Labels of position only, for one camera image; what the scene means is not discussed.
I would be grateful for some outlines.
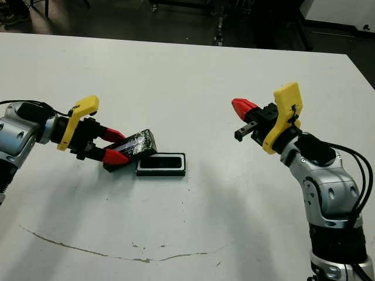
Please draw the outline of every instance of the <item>floor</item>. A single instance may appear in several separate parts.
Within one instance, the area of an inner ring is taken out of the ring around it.
[[[148,0],[50,0],[49,19],[44,1],[30,7],[32,21],[1,26],[0,32],[41,33],[153,42],[213,44],[218,15],[206,11],[160,5],[151,12]],[[339,30],[306,27],[314,52],[344,53],[375,88],[375,40]],[[296,26],[286,23],[274,30],[277,49],[304,50]],[[228,16],[223,26],[224,46],[256,47],[247,17]]]

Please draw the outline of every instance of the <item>black cable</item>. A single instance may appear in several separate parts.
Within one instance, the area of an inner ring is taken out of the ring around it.
[[[40,107],[48,108],[51,111],[53,111],[54,113],[60,114],[61,116],[69,116],[69,115],[67,115],[65,113],[61,113],[60,111],[55,110],[49,104],[47,104],[45,102],[41,102],[41,101],[34,101],[34,100],[7,100],[7,101],[0,101],[0,105],[1,104],[10,104],[12,102],[28,102],[28,103],[31,103],[31,104],[38,105]]]
[[[356,159],[356,162],[359,166],[359,169],[361,171],[361,175],[362,175],[362,189],[361,189],[361,193],[358,197],[358,200],[356,201],[356,203],[354,204],[353,208],[352,208],[352,212],[357,208],[357,206],[359,205],[359,203],[361,202],[362,198],[363,198],[363,195],[364,195],[364,191],[366,189],[366,175],[364,173],[364,170],[363,170],[363,167],[362,167],[362,164],[360,162],[360,160],[358,159],[358,157],[356,155],[352,155],[354,157],[354,159]]]
[[[348,277],[347,277],[347,269],[346,269],[346,265],[344,265],[344,267],[345,267],[345,275],[346,275],[346,277],[345,277],[345,281],[347,281]]]
[[[367,159],[363,155],[359,154],[355,150],[353,150],[351,148],[347,148],[347,147],[342,146],[342,145],[336,145],[334,143],[329,143],[329,142],[323,142],[323,143],[326,144],[326,145],[329,145],[332,148],[336,148],[336,149],[345,151],[345,152],[347,152],[351,155],[358,156],[364,162],[364,164],[367,167],[367,170],[369,171],[369,185],[367,187],[366,193],[363,196],[363,200],[358,205],[358,207],[352,212],[352,214],[350,215],[350,217],[348,219],[348,227],[353,227],[356,220],[357,220],[358,215],[361,213],[362,209],[364,208],[364,206],[366,205],[366,203],[367,203],[367,201],[370,197],[371,190],[372,190],[372,187],[373,187],[373,177],[374,177],[373,176],[373,170],[371,168],[371,165],[370,165],[369,161],[367,161]]]
[[[356,272],[362,280],[364,280],[364,281],[373,281],[367,275],[367,273],[363,270],[363,268],[361,268],[357,263],[355,263],[354,265],[352,265],[352,268],[353,268],[354,272]]]
[[[293,110],[293,116],[292,116],[292,118],[290,118],[288,120],[288,122],[292,124],[292,126],[299,133],[298,135],[300,135],[302,132],[295,125],[295,121],[299,117],[297,115],[297,108],[296,108],[295,105],[292,106],[292,110]],[[350,155],[352,155],[354,157],[355,161],[357,162],[357,164],[359,166],[359,169],[361,171],[361,175],[362,175],[362,190],[360,192],[360,195],[359,195],[357,201],[355,202],[355,204],[354,204],[354,206],[352,208],[352,211],[351,211],[351,213],[349,215],[349,219],[348,219],[348,222],[347,222],[347,227],[348,228],[354,227],[355,222],[357,220],[357,217],[359,216],[359,214],[363,210],[363,208],[366,205],[366,203],[367,203],[367,201],[368,201],[368,199],[370,197],[370,194],[371,194],[371,190],[372,190],[372,186],[373,186],[373,171],[372,171],[371,165],[370,165],[369,161],[367,161],[367,159],[364,156],[362,156],[361,154],[359,154],[358,152],[356,152],[355,150],[353,150],[351,148],[347,148],[345,146],[337,145],[337,144],[329,143],[329,142],[322,142],[322,143],[324,143],[325,145],[328,145],[328,146],[330,146],[332,148],[336,148],[336,149],[345,151],[345,152],[349,153]],[[367,188],[366,193],[365,193],[365,190],[366,190],[366,175],[364,173],[363,166],[362,166],[360,160],[358,159],[358,157],[361,158],[361,160],[366,165],[367,170],[369,171],[369,186]]]

